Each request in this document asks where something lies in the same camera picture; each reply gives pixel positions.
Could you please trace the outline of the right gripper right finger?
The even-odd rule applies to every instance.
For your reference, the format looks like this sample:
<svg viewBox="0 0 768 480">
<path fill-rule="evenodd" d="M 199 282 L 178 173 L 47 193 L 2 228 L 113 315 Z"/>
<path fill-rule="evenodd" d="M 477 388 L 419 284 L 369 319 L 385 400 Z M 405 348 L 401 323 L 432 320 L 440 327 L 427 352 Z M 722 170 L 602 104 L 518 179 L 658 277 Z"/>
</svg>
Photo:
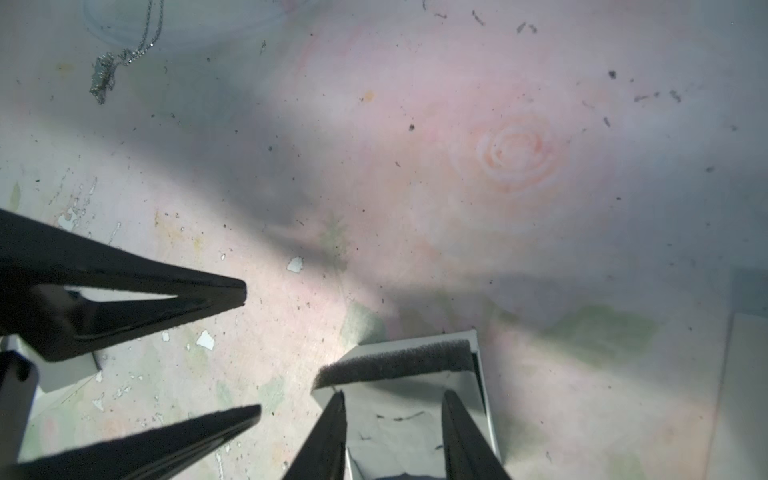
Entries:
<svg viewBox="0 0 768 480">
<path fill-rule="evenodd" d="M 452 390 L 442 398 L 441 425 L 447 480 L 511 480 Z"/>
</svg>

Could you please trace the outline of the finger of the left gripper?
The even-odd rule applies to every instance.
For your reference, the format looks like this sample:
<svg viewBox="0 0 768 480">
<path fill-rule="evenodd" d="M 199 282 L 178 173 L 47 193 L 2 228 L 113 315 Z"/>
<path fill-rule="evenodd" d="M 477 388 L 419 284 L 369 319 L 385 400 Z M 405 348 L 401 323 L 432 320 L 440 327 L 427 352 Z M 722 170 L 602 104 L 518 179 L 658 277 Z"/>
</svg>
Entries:
<svg viewBox="0 0 768 480">
<path fill-rule="evenodd" d="M 1 333 L 59 362 L 239 308 L 245 282 L 1 213 Z"/>
<path fill-rule="evenodd" d="M 3 479 L 170 479 L 255 426 L 261 406 L 172 425 L 1 468 Z"/>
</svg>

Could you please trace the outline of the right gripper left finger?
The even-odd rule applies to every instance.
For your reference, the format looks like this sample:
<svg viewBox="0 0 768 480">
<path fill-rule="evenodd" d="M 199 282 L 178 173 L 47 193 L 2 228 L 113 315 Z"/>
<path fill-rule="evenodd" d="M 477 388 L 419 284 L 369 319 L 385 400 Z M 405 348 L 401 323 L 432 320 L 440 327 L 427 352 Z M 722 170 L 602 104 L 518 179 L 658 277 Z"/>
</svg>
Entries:
<svg viewBox="0 0 768 480">
<path fill-rule="evenodd" d="M 345 396 L 342 391 L 337 391 L 324 408 L 283 479 L 344 479 L 346 439 Z"/>
</svg>

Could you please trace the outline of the white jewelry box lid bow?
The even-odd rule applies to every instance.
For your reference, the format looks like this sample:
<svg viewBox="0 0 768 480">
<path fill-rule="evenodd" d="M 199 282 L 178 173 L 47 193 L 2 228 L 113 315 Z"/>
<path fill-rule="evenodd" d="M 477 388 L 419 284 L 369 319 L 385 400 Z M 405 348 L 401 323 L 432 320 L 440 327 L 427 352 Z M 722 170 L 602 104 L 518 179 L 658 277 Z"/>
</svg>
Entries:
<svg viewBox="0 0 768 480">
<path fill-rule="evenodd" d="M 733 271 L 707 479 L 767 477 L 767 271 Z"/>
</svg>

